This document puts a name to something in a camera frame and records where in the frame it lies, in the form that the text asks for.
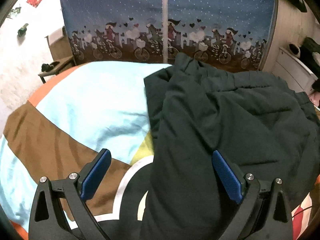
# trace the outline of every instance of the light blue fabric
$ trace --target light blue fabric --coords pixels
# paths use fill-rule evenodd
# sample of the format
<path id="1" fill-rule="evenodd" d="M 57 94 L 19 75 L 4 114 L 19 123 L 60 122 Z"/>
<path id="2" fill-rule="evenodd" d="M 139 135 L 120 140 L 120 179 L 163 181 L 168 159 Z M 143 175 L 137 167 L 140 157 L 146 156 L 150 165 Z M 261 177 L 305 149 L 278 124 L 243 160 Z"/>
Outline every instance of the light blue fabric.
<path id="1" fill-rule="evenodd" d="M 92 62 L 76 69 L 37 109 L 79 143 L 130 163 L 150 130 L 143 79 L 168 64 Z"/>
<path id="2" fill-rule="evenodd" d="M 0 139 L 0 205 L 8 219 L 29 231 L 29 218 L 37 184 L 14 155 L 8 141 Z"/>

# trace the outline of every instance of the yellow fabric patch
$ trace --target yellow fabric patch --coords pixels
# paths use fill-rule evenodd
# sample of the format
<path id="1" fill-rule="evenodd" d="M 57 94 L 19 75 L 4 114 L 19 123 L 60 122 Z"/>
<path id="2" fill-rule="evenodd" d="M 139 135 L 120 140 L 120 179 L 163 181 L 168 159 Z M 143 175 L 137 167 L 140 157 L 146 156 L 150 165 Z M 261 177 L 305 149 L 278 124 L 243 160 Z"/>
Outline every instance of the yellow fabric patch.
<path id="1" fill-rule="evenodd" d="M 315 111 L 316 111 L 318 118 L 320 119 L 320 111 L 316 107 L 315 107 Z"/>
<path id="2" fill-rule="evenodd" d="M 144 138 L 143 142 L 141 143 L 138 151 L 132 158 L 130 165 L 134 165 L 137 161 L 150 155 L 154 155 L 154 152 L 153 152 L 152 136 L 151 136 L 151 132 L 149 131 L 146 137 Z"/>

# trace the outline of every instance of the wooden table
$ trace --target wooden table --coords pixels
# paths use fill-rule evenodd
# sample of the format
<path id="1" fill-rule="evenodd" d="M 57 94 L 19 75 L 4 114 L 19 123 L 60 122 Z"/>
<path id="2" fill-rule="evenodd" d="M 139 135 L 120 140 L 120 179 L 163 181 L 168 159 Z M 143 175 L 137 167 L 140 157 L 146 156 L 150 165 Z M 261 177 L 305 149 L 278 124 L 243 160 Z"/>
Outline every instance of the wooden table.
<path id="1" fill-rule="evenodd" d="M 73 62 L 74 65 L 76 65 L 76 61 L 75 61 L 73 56 L 69 56 L 69 57 L 65 57 L 65 58 L 62 58 L 62 59 L 58 59 L 56 61 L 58 61 L 60 63 L 58 65 L 56 65 L 53 68 L 53 70 L 48 71 L 48 72 L 40 72 L 38 74 L 38 76 L 41 78 L 41 81 L 42 81 L 43 84 L 45 83 L 44 77 L 52 76 L 52 75 L 58 75 L 61 72 L 61 70 L 63 70 L 63 68 L 66 65 L 68 65 L 70 62 Z"/>

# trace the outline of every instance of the black bag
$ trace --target black bag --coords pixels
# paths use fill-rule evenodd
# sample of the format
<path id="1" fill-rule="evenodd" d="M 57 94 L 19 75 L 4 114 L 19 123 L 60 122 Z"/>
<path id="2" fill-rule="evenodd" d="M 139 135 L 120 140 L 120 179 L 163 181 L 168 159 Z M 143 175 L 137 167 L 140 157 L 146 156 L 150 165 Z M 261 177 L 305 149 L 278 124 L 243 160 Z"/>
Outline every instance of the black bag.
<path id="1" fill-rule="evenodd" d="M 60 62 L 58 62 L 58 61 L 54 61 L 54 62 L 52 62 L 50 65 L 49 65 L 49 64 L 46 64 L 46 63 L 43 63 L 42 66 L 41 66 L 41 71 L 42 71 L 42 72 L 49 72 L 49 71 L 53 70 L 54 67 L 55 67 L 56 65 L 58 65 L 59 63 L 60 63 Z"/>

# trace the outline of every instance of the black clamp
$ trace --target black clamp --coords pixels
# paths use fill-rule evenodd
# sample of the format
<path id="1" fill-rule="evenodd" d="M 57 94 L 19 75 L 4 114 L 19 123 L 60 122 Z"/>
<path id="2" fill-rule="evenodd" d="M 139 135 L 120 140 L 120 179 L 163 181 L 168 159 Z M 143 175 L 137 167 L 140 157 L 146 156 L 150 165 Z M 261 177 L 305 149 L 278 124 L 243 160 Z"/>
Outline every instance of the black clamp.
<path id="1" fill-rule="evenodd" d="M 219 151 L 212 155 L 216 170 L 238 209 L 219 240 L 292 240 L 293 225 L 288 198 L 281 179 L 258 180 Z"/>
<path id="2" fill-rule="evenodd" d="M 94 196 L 110 164 L 110 151 L 102 149 L 79 173 L 55 181 L 42 177 L 32 203 L 29 239 L 110 240 L 85 204 Z M 60 198 L 67 200 L 83 238 L 72 234 Z"/>

